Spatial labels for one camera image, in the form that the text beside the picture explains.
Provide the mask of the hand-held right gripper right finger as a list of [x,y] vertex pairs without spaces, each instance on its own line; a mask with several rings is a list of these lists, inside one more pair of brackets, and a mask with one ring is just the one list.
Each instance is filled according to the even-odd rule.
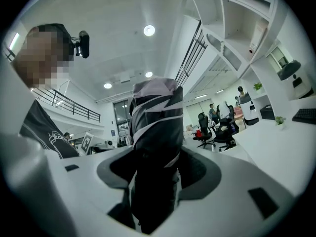
[[156,237],[264,237],[283,219],[293,195],[255,165],[183,146],[183,188]]

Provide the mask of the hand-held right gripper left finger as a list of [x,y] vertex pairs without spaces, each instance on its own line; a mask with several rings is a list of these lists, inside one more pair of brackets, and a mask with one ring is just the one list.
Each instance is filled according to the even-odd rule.
[[122,202],[120,188],[106,184],[97,174],[103,161],[116,160],[131,152],[132,147],[114,149],[95,155],[60,159],[54,151],[45,150],[49,171],[57,192],[66,206],[77,237],[140,237],[142,234],[108,215]]

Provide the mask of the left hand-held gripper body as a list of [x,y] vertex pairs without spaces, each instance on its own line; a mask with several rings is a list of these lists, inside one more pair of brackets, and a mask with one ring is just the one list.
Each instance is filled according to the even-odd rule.
[[89,155],[91,154],[90,146],[93,139],[93,135],[90,133],[86,133],[81,145],[79,146],[79,154],[80,155]]

